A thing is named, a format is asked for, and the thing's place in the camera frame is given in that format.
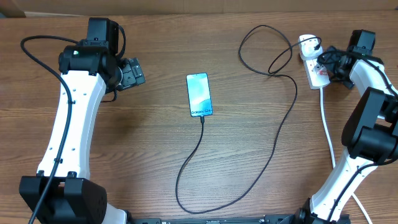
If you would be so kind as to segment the Samsung Galaxy smartphone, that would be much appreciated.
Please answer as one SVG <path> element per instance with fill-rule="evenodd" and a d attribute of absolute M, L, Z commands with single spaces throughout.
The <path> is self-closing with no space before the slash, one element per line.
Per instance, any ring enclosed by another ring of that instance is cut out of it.
<path fill-rule="evenodd" d="M 196 73 L 187 75 L 186 82 L 191 117 L 212 115 L 213 105 L 208 74 Z"/>

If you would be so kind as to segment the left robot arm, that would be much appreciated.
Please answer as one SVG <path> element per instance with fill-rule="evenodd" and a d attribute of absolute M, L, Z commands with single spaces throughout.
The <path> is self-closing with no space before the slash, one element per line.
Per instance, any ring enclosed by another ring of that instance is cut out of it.
<path fill-rule="evenodd" d="M 60 98 L 52 135 L 34 176 L 23 176 L 19 193 L 41 223 L 132 223 L 112 206 L 104 187 L 90 179 L 90 147 L 99 105 L 108 93 L 145 82 L 136 58 L 124 58 L 124 29 L 92 17 L 85 39 L 68 40 L 55 77 Z"/>

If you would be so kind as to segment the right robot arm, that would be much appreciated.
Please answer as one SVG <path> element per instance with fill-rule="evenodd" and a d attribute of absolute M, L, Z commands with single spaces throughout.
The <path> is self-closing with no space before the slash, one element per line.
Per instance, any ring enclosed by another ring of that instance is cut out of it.
<path fill-rule="evenodd" d="M 361 99 L 347 120 L 341 143 L 343 152 L 320 190 L 284 223 L 349 223 L 341 214 L 360 183 L 380 166 L 397 161 L 397 89 L 373 56 L 374 32 L 354 30 L 346 50 L 322 49 L 312 34 L 298 38 L 308 82 L 312 89 L 340 82 L 356 87 Z"/>

